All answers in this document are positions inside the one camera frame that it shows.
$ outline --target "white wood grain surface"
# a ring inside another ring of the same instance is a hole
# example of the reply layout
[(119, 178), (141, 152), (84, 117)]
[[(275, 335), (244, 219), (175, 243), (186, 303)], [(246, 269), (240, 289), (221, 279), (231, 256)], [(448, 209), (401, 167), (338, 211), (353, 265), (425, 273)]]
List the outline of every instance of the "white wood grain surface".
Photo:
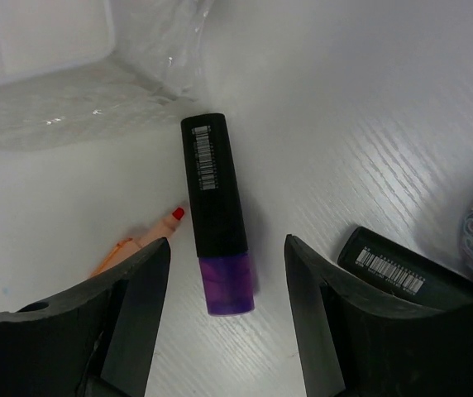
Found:
[[(287, 233), (334, 257), (361, 224), (465, 270), (456, 240), (473, 202), (473, 2), (217, 0), (204, 39), (256, 311), (207, 316), (187, 218), (146, 395), (303, 397)], [(184, 199), (181, 157), (177, 126), (0, 153), (0, 310), (80, 282), (130, 227)]]

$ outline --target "barcode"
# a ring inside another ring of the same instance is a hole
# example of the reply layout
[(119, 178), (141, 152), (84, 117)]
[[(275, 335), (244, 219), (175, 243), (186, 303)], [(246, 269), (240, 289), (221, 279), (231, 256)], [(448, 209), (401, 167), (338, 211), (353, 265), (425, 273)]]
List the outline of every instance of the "barcode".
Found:
[(196, 150), (200, 190), (211, 190), (218, 187), (217, 169), (213, 161), (209, 130), (208, 126), (193, 128), (193, 134), (196, 137), (194, 149)]
[(356, 264), (369, 268), (374, 273), (411, 294), (416, 294), (425, 281), (422, 277), (405, 270), (400, 265), (393, 264), (384, 257), (370, 253), (367, 247), (360, 252)]

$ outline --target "clear plastic container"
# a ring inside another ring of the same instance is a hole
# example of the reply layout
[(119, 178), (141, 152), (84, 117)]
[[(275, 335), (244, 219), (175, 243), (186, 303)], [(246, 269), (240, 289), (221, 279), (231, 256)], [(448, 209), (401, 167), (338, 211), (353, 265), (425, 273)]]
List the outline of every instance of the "clear plastic container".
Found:
[(0, 1), (0, 149), (118, 136), (200, 111), (212, 2)]

